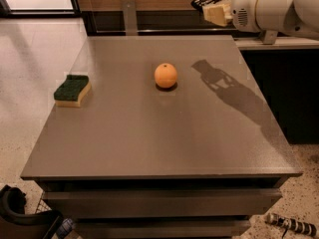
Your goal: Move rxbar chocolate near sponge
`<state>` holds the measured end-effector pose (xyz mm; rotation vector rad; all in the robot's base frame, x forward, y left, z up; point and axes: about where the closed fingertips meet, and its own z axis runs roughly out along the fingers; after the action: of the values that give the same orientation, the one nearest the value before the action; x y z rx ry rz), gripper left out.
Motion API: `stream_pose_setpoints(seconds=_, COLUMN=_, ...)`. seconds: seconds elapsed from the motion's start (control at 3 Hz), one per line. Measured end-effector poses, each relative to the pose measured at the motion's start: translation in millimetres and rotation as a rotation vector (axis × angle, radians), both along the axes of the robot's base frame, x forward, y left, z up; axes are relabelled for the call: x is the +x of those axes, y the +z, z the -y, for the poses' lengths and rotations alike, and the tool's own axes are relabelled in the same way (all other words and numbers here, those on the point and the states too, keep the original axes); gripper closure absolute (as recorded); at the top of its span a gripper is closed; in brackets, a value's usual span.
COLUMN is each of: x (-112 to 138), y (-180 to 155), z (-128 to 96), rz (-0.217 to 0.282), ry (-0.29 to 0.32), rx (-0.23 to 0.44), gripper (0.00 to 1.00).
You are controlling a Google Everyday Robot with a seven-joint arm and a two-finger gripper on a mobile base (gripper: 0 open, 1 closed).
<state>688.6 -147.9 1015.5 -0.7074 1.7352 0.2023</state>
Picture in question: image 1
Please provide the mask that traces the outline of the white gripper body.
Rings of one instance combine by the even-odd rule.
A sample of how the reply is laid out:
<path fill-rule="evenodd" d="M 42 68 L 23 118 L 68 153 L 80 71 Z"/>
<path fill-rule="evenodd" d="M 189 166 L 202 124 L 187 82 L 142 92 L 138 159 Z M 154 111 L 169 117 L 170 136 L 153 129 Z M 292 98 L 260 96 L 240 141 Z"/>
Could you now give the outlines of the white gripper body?
<path fill-rule="evenodd" d="M 256 23 L 256 4 L 258 0 L 221 0 L 230 6 L 232 23 L 241 32 L 260 32 Z"/>

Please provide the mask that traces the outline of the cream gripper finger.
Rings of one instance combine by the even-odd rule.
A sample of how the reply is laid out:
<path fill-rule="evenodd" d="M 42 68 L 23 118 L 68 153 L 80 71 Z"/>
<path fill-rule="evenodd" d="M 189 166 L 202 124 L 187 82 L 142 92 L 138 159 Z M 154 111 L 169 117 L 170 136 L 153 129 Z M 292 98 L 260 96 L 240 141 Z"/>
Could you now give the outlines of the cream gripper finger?
<path fill-rule="evenodd" d="M 204 19 L 214 25 L 225 27 L 232 22 L 230 5 L 226 4 L 208 4 L 202 7 Z"/>

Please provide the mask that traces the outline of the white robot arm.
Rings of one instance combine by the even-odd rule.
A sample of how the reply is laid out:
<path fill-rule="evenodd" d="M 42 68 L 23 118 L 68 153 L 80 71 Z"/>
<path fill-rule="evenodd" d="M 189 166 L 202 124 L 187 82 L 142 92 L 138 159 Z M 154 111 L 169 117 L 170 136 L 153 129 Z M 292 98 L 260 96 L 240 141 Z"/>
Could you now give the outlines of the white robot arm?
<path fill-rule="evenodd" d="M 232 23 L 241 32 L 319 38 L 319 0 L 219 0 L 202 10 L 206 21 L 221 27 Z"/>

